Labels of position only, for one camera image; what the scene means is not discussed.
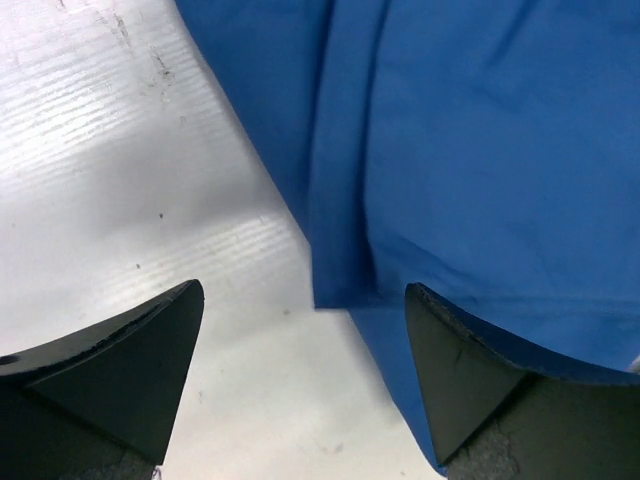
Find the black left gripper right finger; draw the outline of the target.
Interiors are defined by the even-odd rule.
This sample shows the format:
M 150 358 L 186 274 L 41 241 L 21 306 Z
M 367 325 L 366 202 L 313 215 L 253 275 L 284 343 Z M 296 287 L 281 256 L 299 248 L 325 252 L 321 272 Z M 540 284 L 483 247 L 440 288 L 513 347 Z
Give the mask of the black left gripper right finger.
M 534 344 L 421 284 L 406 321 L 442 465 L 636 465 L 639 377 Z

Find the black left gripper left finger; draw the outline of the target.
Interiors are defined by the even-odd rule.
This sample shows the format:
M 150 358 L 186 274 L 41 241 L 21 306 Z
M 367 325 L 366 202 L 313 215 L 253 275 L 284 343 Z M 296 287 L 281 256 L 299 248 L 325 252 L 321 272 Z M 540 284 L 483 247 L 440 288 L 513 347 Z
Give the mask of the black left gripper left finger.
M 197 280 L 1 358 L 4 465 L 163 463 L 204 310 Z

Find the blue surgical drape cloth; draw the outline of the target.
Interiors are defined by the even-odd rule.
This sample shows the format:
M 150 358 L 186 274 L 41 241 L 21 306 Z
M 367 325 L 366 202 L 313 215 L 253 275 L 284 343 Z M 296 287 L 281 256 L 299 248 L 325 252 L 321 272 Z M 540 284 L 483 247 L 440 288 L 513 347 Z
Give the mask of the blue surgical drape cloth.
M 616 370 L 639 354 L 635 1 L 181 1 L 179 13 L 431 466 L 422 283 Z

